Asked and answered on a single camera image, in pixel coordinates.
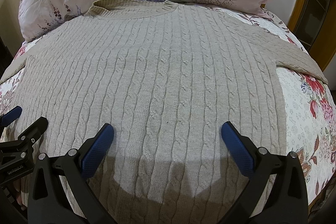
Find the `beige cable-knit sweater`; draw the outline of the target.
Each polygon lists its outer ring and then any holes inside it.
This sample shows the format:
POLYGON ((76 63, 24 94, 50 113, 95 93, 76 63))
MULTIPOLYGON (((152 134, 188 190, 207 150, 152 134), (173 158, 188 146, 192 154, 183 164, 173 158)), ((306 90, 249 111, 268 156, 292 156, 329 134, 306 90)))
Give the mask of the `beige cable-knit sweater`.
POLYGON ((278 67, 325 81, 296 45, 223 12, 169 1, 100 0, 5 70, 23 72, 17 136, 44 116, 39 152, 64 155, 109 123, 114 141, 89 184, 119 223, 215 223, 247 179, 220 130, 286 153, 278 67))

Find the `white red floral bedspread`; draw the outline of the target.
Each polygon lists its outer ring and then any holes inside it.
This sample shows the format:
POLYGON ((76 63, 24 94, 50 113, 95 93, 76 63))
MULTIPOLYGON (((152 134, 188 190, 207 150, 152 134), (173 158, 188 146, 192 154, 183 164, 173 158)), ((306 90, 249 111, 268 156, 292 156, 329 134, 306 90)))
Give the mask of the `white red floral bedspread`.
MULTIPOLYGON (((268 34, 296 45, 307 54, 301 42, 274 13, 263 9, 270 19, 203 5, 210 10, 230 15, 248 25, 261 28, 268 34)), ((6 113, 24 68, 1 83, 1 114, 6 113)), ((286 147, 299 155, 306 180, 308 202, 313 206, 335 171, 335 104, 327 85, 291 72, 277 69, 286 111, 286 147)))

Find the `brown wooden door frame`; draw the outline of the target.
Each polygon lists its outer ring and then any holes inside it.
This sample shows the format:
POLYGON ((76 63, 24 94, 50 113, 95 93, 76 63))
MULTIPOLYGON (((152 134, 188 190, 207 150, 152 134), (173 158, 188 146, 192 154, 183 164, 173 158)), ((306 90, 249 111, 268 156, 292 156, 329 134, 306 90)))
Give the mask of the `brown wooden door frame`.
POLYGON ((287 26, 324 71, 335 56, 335 0, 296 0, 287 26))

